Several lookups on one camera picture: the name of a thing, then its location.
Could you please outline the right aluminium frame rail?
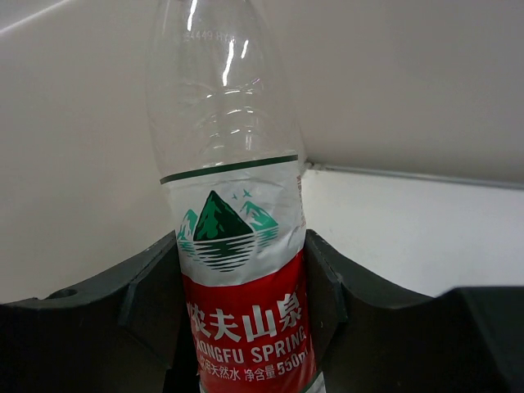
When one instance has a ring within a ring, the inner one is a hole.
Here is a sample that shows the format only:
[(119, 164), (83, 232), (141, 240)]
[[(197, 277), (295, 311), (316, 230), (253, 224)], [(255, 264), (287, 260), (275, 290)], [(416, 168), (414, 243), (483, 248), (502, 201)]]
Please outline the right aluminium frame rail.
[(369, 175), (376, 177), (385, 177), (385, 178), (398, 178), (406, 180), (416, 180), (416, 181), (428, 181), (434, 183), (449, 183), (449, 184), (459, 184), (463, 186), (472, 186), (472, 187), (491, 187), (491, 188), (500, 188), (504, 190), (523, 190), (523, 183), (515, 182), (505, 182), (497, 180), (486, 180), (478, 178), (461, 178), (454, 176), (446, 176), (439, 174), (421, 174), (405, 171), (394, 171), (388, 169), (368, 169), (360, 167), (351, 167), (344, 165), (334, 165), (334, 164), (323, 164), (318, 162), (305, 162), (305, 168), (317, 171), (330, 171), (337, 173), (348, 173), (348, 174), (361, 174)]

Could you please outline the red label clear bottle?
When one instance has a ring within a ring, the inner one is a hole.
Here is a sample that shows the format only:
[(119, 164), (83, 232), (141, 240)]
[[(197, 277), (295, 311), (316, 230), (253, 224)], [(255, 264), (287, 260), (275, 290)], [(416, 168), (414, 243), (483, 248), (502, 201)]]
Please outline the red label clear bottle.
[(323, 392), (310, 331), (305, 155), (249, 1), (162, 1), (147, 115), (203, 392)]

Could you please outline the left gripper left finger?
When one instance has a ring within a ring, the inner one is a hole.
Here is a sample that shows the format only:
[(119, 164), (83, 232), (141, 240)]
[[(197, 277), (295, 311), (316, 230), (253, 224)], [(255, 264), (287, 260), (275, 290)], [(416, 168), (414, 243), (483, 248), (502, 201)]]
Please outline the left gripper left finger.
[(45, 299), (1, 307), (4, 392), (160, 392), (183, 295), (175, 236)]

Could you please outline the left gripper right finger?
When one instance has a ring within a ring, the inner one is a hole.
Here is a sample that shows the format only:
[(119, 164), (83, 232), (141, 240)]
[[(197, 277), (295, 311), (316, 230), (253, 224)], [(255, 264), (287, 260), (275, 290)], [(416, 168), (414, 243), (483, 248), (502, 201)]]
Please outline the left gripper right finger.
[(313, 230), (305, 262), (314, 353), (330, 392), (520, 392), (523, 290), (394, 284)]

